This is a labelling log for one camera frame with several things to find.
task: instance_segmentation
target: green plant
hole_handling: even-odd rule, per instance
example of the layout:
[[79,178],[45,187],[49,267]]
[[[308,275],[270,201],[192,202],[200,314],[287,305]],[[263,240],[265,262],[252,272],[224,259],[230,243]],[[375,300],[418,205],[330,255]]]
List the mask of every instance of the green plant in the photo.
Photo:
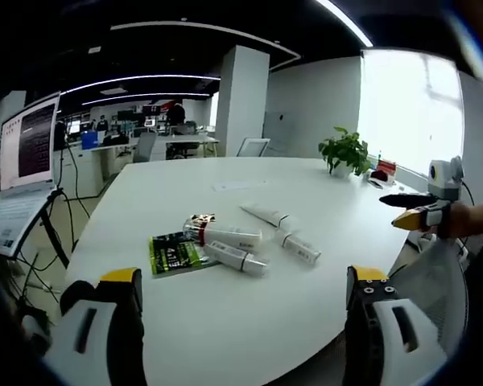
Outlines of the green plant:
[[335,130],[342,133],[341,139],[327,138],[319,143],[319,152],[328,162],[329,174],[343,161],[353,168],[355,175],[365,173],[370,167],[367,142],[359,141],[359,133],[350,134],[343,127],[335,127]]

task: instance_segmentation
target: window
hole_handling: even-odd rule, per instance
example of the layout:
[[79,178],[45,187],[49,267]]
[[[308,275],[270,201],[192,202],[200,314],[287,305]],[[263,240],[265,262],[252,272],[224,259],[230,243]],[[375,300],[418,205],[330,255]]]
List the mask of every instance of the window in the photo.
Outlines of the window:
[[455,64],[418,52],[364,50],[358,132],[370,155],[422,175],[432,159],[461,155],[464,115]]
[[209,112],[209,125],[214,126],[217,124],[217,111],[218,111],[218,92],[213,94],[211,98],[211,110]]

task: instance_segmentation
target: laptop screen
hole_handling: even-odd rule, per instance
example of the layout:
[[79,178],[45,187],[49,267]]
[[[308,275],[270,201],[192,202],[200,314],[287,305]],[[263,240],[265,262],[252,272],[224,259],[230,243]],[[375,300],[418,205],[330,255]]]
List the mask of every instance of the laptop screen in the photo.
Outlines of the laptop screen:
[[52,143],[59,96],[34,103],[2,125],[0,190],[53,179]]

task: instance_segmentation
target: white pillar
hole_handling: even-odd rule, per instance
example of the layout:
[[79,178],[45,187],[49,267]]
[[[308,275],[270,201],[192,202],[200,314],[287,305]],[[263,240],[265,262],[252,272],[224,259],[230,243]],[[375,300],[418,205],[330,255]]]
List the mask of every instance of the white pillar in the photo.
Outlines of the white pillar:
[[270,56],[236,46],[224,57],[215,137],[218,150],[236,156],[245,138],[261,138]]

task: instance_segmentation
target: laptop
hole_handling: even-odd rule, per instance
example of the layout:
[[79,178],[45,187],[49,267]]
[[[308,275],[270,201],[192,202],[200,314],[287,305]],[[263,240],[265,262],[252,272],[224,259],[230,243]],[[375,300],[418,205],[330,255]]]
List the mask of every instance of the laptop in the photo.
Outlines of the laptop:
[[59,93],[25,107],[2,125],[0,254],[13,257],[56,189],[53,142]]

